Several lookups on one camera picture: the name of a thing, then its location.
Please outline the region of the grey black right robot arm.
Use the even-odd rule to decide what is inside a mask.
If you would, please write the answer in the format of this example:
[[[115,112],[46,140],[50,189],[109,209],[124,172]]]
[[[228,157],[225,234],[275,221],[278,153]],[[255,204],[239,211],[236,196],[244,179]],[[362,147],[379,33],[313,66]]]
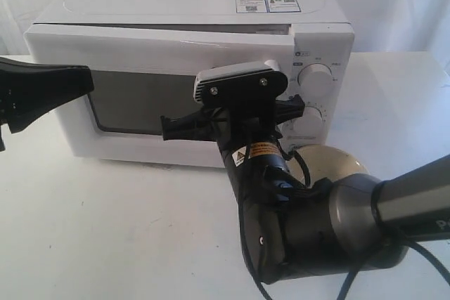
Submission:
[[[278,125],[304,113],[299,96],[207,99],[201,114],[238,204],[245,264],[258,282],[391,268],[449,231],[449,158],[388,181],[351,174],[299,181]]]

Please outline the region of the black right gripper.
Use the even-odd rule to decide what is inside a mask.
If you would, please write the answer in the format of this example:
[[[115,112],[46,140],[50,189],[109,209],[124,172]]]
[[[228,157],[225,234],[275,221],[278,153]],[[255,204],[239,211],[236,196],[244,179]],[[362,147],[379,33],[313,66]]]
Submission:
[[[216,141],[238,202],[287,202],[292,176],[277,125],[302,117],[296,94],[274,106],[201,108],[171,119],[160,117],[164,141]]]

